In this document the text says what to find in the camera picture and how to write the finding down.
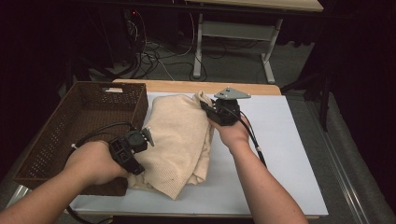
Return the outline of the person's right hand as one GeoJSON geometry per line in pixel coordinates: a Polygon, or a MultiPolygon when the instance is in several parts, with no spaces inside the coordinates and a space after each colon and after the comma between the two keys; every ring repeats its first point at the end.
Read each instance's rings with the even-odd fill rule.
{"type": "Polygon", "coordinates": [[[213,120],[209,123],[219,132],[222,143],[230,150],[248,147],[248,131],[244,125],[238,121],[233,126],[220,126],[213,120]]]}

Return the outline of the person's left hand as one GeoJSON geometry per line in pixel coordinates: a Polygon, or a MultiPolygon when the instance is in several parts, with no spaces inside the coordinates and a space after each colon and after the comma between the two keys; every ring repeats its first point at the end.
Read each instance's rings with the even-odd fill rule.
{"type": "Polygon", "coordinates": [[[103,185],[117,177],[130,174],[116,163],[104,141],[94,141],[76,149],[68,158],[64,171],[83,187],[103,185]]]}

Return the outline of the brown woven basket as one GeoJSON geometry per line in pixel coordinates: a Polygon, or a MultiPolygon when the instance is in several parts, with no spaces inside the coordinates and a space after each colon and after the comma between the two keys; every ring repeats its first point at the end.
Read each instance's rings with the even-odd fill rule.
{"type": "Polygon", "coordinates": [[[55,109],[14,181],[35,189],[59,174],[72,146],[97,131],[93,141],[109,141],[140,129],[149,101],[144,83],[81,81],[73,85],[55,109]]]}

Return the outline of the black computer tower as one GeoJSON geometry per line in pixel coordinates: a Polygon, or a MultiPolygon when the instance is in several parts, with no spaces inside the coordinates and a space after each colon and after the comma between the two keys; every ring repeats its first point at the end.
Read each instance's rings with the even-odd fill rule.
{"type": "Polygon", "coordinates": [[[143,53],[147,45],[147,35],[141,14],[136,9],[124,9],[122,15],[130,48],[135,53],[143,53]]]}

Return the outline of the desk with white metal legs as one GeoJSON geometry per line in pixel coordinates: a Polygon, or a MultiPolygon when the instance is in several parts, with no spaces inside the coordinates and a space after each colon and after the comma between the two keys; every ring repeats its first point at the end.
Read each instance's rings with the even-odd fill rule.
{"type": "MultiPolygon", "coordinates": [[[[319,0],[187,0],[199,3],[201,7],[226,6],[236,9],[273,9],[275,12],[306,12],[321,13],[324,10],[319,0]]],[[[243,40],[265,41],[265,52],[261,54],[262,66],[269,84],[275,84],[275,78],[269,62],[274,50],[282,19],[272,24],[258,24],[243,21],[209,20],[203,13],[199,14],[196,34],[196,52],[192,75],[200,78],[204,66],[202,64],[202,39],[204,36],[224,37],[243,40]]]]}

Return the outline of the short aluminium rail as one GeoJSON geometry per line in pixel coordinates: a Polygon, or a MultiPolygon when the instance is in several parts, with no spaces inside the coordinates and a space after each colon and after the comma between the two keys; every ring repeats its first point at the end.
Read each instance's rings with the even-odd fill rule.
{"type": "Polygon", "coordinates": [[[14,191],[13,196],[7,203],[7,208],[9,208],[11,205],[22,199],[26,194],[28,194],[31,190],[26,188],[23,185],[19,185],[17,189],[14,191]]]}

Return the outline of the long aluminium rail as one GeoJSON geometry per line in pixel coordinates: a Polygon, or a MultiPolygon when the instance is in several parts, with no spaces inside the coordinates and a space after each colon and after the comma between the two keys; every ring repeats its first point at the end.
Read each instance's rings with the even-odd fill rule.
{"type": "Polygon", "coordinates": [[[314,122],[318,128],[318,132],[325,143],[325,151],[329,158],[332,172],[335,174],[338,185],[343,192],[346,203],[349,207],[351,215],[353,216],[356,224],[371,224],[362,205],[361,200],[358,196],[357,191],[352,185],[352,182],[347,175],[346,169],[344,168],[336,150],[332,143],[332,140],[327,132],[324,131],[319,121],[318,113],[315,104],[312,102],[306,102],[307,109],[310,115],[313,117],[314,122]]]}

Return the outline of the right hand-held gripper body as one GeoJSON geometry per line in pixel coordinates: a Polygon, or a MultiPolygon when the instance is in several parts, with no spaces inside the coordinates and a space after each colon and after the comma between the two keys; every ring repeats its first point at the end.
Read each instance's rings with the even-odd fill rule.
{"type": "Polygon", "coordinates": [[[220,126],[232,126],[241,119],[239,99],[248,99],[251,95],[237,89],[227,87],[215,94],[212,107],[216,110],[215,114],[207,115],[211,120],[220,126]]]}

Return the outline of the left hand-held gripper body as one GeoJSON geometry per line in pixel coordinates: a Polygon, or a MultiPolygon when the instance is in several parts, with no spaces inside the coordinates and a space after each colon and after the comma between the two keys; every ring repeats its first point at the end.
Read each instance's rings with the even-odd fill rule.
{"type": "Polygon", "coordinates": [[[154,146],[150,128],[141,131],[131,130],[125,135],[118,136],[109,142],[109,150],[113,160],[128,173],[140,175],[145,168],[134,157],[136,153],[148,149],[148,145],[154,146]]]}

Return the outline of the beige knit sweater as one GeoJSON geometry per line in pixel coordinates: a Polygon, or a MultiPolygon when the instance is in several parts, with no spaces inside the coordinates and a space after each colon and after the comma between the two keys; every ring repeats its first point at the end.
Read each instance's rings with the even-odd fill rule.
{"type": "Polygon", "coordinates": [[[153,99],[147,127],[154,145],[135,155],[145,171],[128,178],[131,189],[158,191],[174,200],[186,185],[205,182],[214,128],[202,103],[212,104],[203,91],[153,99]]]}

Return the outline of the black floor stand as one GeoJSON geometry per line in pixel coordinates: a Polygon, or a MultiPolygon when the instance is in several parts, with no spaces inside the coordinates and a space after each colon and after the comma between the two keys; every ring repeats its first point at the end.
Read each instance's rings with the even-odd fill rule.
{"type": "Polygon", "coordinates": [[[304,90],[303,97],[306,101],[319,100],[318,121],[321,128],[327,132],[328,103],[330,97],[331,78],[324,73],[314,73],[310,76],[299,78],[280,88],[281,93],[291,90],[304,90]]]}

